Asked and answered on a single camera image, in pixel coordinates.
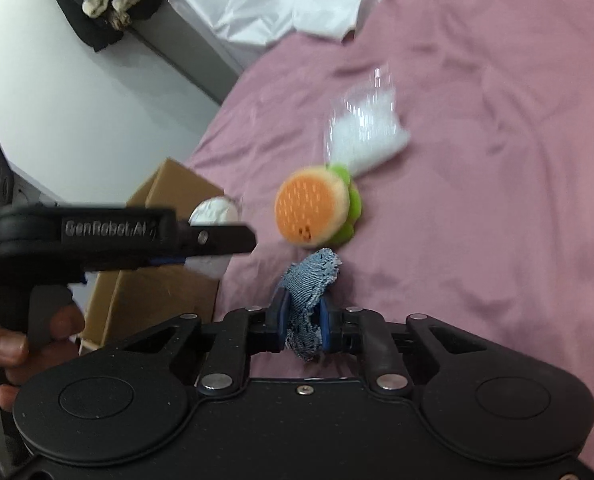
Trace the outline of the person's left hand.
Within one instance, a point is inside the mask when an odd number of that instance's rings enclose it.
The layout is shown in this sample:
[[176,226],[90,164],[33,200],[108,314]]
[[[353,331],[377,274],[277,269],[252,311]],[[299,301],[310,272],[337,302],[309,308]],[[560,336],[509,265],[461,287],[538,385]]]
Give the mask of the person's left hand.
[[73,337],[83,330],[84,316],[73,302],[53,315],[50,341],[39,349],[30,350],[26,335],[0,327],[0,368],[6,373],[6,384],[0,385],[0,408],[12,411],[20,386],[32,376],[75,359],[78,347]]

